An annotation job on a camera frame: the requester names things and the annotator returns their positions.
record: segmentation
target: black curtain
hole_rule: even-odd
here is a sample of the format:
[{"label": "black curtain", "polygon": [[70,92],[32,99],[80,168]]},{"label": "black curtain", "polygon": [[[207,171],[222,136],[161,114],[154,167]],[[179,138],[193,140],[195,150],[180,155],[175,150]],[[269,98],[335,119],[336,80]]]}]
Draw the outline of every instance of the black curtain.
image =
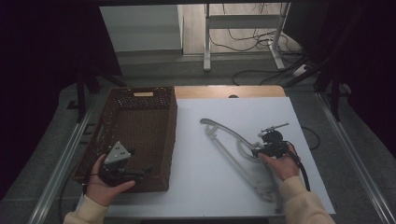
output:
[{"label": "black curtain", "polygon": [[0,10],[3,198],[47,130],[59,93],[76,82],[77,70],[91,76],[90,66],[121,72],[99,7],[3,1]]},{"label": "black curtain", "polygon": [[396,157],[395,24],[394,1],[369,2],[337,66],[349,103]]}]

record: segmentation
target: white table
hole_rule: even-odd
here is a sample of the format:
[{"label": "white table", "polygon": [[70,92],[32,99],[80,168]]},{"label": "white table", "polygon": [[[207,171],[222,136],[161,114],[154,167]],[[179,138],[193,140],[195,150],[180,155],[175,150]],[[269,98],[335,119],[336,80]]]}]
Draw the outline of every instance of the white table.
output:
[{"label": "white table", "polygon": [[[327,212],[332,203],[304,139],[288,97],[233,99],[177,99],[177,139],[172,160],[170,188],[166,192],[121,194],[109,207],[108,217],[209,218],[273,217],[276,204],[261,198],[231,160],[205,134],[200,119],[219,122],[244,136],[261,141],[257,134],[273,125],[292,142],[304,163],[311,190]],[[262,164],[248,161],[236,150],[236,140],[217,131],[219,140],[262,181],[269,177]]]}]

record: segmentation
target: metal frame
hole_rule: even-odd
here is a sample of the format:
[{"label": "metal frame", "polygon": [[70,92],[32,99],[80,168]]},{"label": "metal frame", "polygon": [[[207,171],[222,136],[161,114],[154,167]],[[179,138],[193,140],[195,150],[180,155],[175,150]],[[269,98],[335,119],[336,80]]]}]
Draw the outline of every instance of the metal frame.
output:
[{"label": "metal frame", "polygon": [[70,164],[70,161],[75,154],[78,142],[84,132],[85,126],[88,123],[88,120],[92,114],[92,108],[94,106],[96,100],[96,96],[93,96],[88,104],[89,108],[87,113],[83,117],[82,121],[78,123],[67,142],[66,147],[64,148],[64,153],[61,158],[58,160],[50,178],[47,182],[47,186],[44,188],[43,193],[38,200],[35,209],[28,221],[28,223],[44,223],[47,213],[50,210],[50,206],[55,198],[56,193],[58,192],[59,187],[61,186],[62,180],[64,179],[64,175],[67,171],[67,167]]},{"label": "metal frame", "polygon": [[326,93],[318,93],[317,97],[322,104],[322,108],[329,120],[332,128],[334,129],[334,133],[337,136],[338,140],[340,141],[343,149],[348,157],[349,161],[351,162],[355,172],[361,181],[364,189],[367,192],[370,200],[373,203],[373,206],[378,213],[378,216],[381,218],[382,223],[396,223],[395,217],[393,216],[392,212],[389,209],[388,203],[385,200],[384,196],[382,195],[378,185],[374,182],[371,178],[370,173],[367,171],[364,163],[359,156],[356,148],[353,146],[352,142],[350,141],[347,132],[344,130],[343,125],[341,122],[338,122],[335,117],[332,115],[332,111],[330,110],[330,103],[327,100]]},{"label": "metal frame", "polygon": [[276,29],[273,41],[268,41],[269,49],[273,55],[278,70],[285,69],[285,65],[277,50],[280,33],[285,23],[287,11],[290,3],[282,9],[280,15],[216,15],[210,16],[209,5],[205,5],[205,50],[204,50],[204,71],[210,71],[210,33],[211,29],[256,29],[272,28]]}]

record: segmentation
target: aluminum rail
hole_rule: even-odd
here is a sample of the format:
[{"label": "aluminum rail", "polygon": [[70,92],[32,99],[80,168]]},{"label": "aluminum rail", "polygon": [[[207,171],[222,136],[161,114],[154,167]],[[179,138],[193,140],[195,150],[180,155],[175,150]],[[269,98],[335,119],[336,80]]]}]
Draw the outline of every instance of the aluminum rail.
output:
[{"label": "aluminum rail", "polygon": [[388,203],[382,195],[378,185],[371,178],[369,172],[364,166],[359,153],[356,148],[353,146],[350,141],[347,132],[345,131],[343,125],[338,122],[335,117],[332,115],[330,108],[330,103],[327,99],[325,93],[317,93],[317,97],[319,98],[322,108],[334,129],[335,134],[337,135],[338,140],[340,141],[343,149],[351,162],[353,168],[355,169],[356,174],[358,175],[359,180],[361,181],[364,189],[366,190],[369,199],[372,201],[373,206],[378,213],[379,217],[384,224],[394,224],[396,223],[395,217],[389,209]]},{"label": "aluminum rail", "polygon": [[58,160],[49,181],[47,182],[47,186],[44,188],[43,193],[38,200],[35,209],[28,221],[28,223],[43,223],[47,217],[47,214],[50,210],[50,206],[55,198],[56,193],[62,183],[64,175],[67,171],[67,167],[70,164],[70,161],[76,151],[78,142],[81,138],[82,133],[84,132],[84,128],[88,123],[88,120],[92,114],[92,108],[96,101],[96,96],[93,96],[88,100],[89,108],[83,117],[82,121],[78,123],[67,142],[66,147],[64,148],[64,153],[61,158]]}]

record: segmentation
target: wire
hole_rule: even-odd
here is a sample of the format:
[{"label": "wire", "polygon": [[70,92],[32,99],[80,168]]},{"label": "wire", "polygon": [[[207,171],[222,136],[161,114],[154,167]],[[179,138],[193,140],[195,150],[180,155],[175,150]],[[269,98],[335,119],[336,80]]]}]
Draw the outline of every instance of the wire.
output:
[{"label": "wire", "polygon": [[303,57],[303,58],[302,58],[301,60],[299,60],[297,63],[294,63],[294,64],[291,66],[292,71],[291,71],[290,73],[286,74],[285,76],[281,77],[281,78],[276,82],[276,85],[280,85],[279,83],[280,83],[282,80],[284,80],[287,76],[292,75],[292,74],[298,69],[298,67],[301,66],[301,65],[303,65],[306,61],[307,61],[307,59],[306,59],[305,57]]},{"label": "wire", "polygon": [[[223,7],[223,13],[224,13],[224,15],[228,14],[227,10],[225,10],[224,4],[222,4],[222,7]],[[254,8],[251,9],[250,12],[249,12],[248,14],[250,15],[251,12],[252,12],[256,7],[257,7],[257,4],[254,4]],[[231,34],[230,29],[227,29],[227,30],[228,30],[228,33],[230,34],[231,39],[233,39],[233,40],[247,40],[247,39],[255,38],[255,34],[256,34],[256,31],[257,31],[257,29],[254,29],[253,36],[252,36],[252,37],[235,38],[235,37],[233,37],[233,35]]]},{"label": "wire", "polygon": [[226,48],[226,49],[232,49],[232,50],[241,51],[241,52],[243,52],[243,51],[248,51],[248,50],[250,50],[250,49],[254,49],[254,48],[257,47],[257,45],[258,45],[259,43],[264,42],[264,41],[267,41],[267,39],[261,40],[260,42],[257,42],[254,46],[252,46],[251,48],[248,48],[248,49],[234,49],[234,48],[231,48],[231,47],[226,46],[226,45],[221,45],[221,44],[215,43],[215,42],[212,40],[212,37],[211,37],[210,35],[209,35],[209,39],[210,39],[210,42],[212,42],[212,44],[214,44],[215,46],[224,47],[224,48]]},{"label": "wire", "polygon": [[293,51],[293,50],[291,50],[291,49],[289,48],[289,38],[288,38],[286,35],[282,35],[282,34],[281,34],[280,36],[286,39],[285,47],[286,47],[286,49],[289,51],[289,52],[286,52],[286,51],[283,50],[281,47],[279,47],[279,50],[280,50],[281,52],[292,53],[292,54],[302,54],[301,52],[296,52],[296,51]]},{"label": "wire", "polygon": [[233,37],[233,35],[231,34],[230,29],[228,29],[229,34],[230,34],[230,37],[231,37],[231,39],[233,39],[233,40],[248,40],[248,39],[260,40],[260,38],[261,38],[262,36],[271,35],[272,33],[275,32],[275,31],[271,31],[271,32],[269,32],[269,33],[265,33],[265,34],[262,34],[262,35],[256,35],[256,30],[254,30],[253,36],[250,36],[250,37],[242,37],[242,38],[236,38],[236,37]]},{"label": "wire", "polygon": [[297,166],[301,169],[301,173],[303,174],[306,190],[311,191],[311,187],[309,187],[308,174],[306,173],[303,163],[300,161],[300,158],[298,157],[298,154],[297,154],[297,151],[295,150],[294,145],[288,141],[286,141],[286,143],[290,144],[294,148],[295,153],[290,151],[289,148],[286,148],[286,151],[291,156],[291,158],[296,162]]},{"label": "wire", "polygon": [[319,137],[319,135],[318,135],[317,133],[315,133],[312,129],[307,128],[307,127],[305,127],[305,126],[301,126],[301,128],[302,128],[302,129],[305,129],[305,130],[307,130],[307,131],[309,131],[309,132],[311,132],[311,133],[318,139],[317,144],[314,145],[313,147],[310,147],[309,150],[315,150],[315,149],[317,149],[317,148],[320,146],[320,137]]},{"label": "wire", "polygon": [[274,75],[274,76],[271,76],[271,77],[268,77],[268,78],[263,79],[263,80],[259,83],[259,86],[262,85],[262,84],[263,84],[264,82],[266,82],[266,81],[270,81],[271,79],[273,79],[273,78],[275,78],[275,77],[279,77],[281,74],[282,74],[282,73],[279,73],[279,74],[276,74],[276,75]]},{"label": "wire", "polygon": [[282,58],[283,61],[285,61],[287,63],[297,63],[298,62],[298,61],[296,61],[296,62],[289,61],[289,59],[285,58],[285,55],[293,55],[293,53],[292,54],[283,54],[283,53],[281,53],[280,57]]},{"label": "wire", "polygon": [[241,72],[237,72],[237,73],[235,73],[235,74],[233,74],[233,84],[235,85],[235,86],[240,86],[236,81],[235,81],[235,79],[236,79],[236,77],[238,76],[238,75],[240,75],[240,74],[243,74],[243,73],[278,73],[278,71],[264,71],[264,70],[246,70],[246,71],[241,71]]}]

